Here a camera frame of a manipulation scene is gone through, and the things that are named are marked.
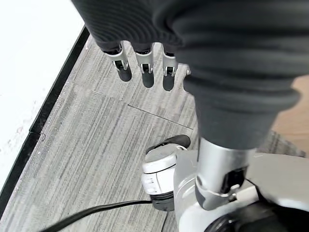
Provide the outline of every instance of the gray carpet tile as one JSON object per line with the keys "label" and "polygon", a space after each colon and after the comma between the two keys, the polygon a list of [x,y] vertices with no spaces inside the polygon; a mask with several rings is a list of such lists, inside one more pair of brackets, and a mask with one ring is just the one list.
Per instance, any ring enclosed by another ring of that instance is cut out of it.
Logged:
{"label": "gray carpet tile", "polygon": [[[97,204],[148,199],[144,151],[193,130],[125,102],[67,83],[3,215],[0,231],[38,231]],[[165,214],[151,205],[97,213],[64,231],[157,232]],[[175,228],[173,215],[168,227]]]}
{"label": "gray carpet tile", "polygon": [[118,77],[117,71],[108,60],[107,55],[99,49],[92,38],[89,38],[84,48],[84,54],[76,63],[69,82],[74,82],[93,91],[125,101],[146,112],[193,128],[197,122],[194,98],[183,90],[186,66],[179,66],[174,89],[171,92],[166,92],[162,87],[162,51],[160,44],[156,43],[154,46],[154,86],[146,89],[141,81],[141,72],[134,51],[128,42],[126,43],[126,51],[132,70],[132,80],[124,83]]}
{"label": "gray carpet tile", "polygon": [[[123,83],[90,37],[62,90],[0,220],[0,232],[35,232],[98,204],[148,199],[141,183],[147,147],[176,135],[198,147],[194,99],[184,92],[181,66],[172,92],[162,88],[155,47],[155,86],[143,87],[128,46],[133,79]],[[271,132],[262,152],[304,156]],[[165,213],[150,205],[97,213],[64,232],[159,232]],[[165,231],[176,231],[175,215]]]}

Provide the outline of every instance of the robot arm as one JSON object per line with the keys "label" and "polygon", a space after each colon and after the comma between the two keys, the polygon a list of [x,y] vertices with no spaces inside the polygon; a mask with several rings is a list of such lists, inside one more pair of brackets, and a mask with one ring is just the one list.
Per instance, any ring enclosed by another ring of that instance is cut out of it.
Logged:
{"label": "robot arm", "polygon": [[[196,100],[200,146],[195,166],[177,159],[174,197],[180,227],[201,221],[199,228],[183,231],[204,231],[206,214],[213,223],[221,213],[255,202],[256,191],[243,194],[244,186],[256,189],[246,180],[251,158],[277,114],[297,103],[294,78],[309,73],[309,2],[72,1],[122,80],[131,79],[123,40],[133,45],[146,87],[153,85],[153,42],[164,45],[169,81],[178,62],[190,67],[184,88]],[[181,181],[189,189],[180,188]],[[182,190],[188,198],[179,202]]]}

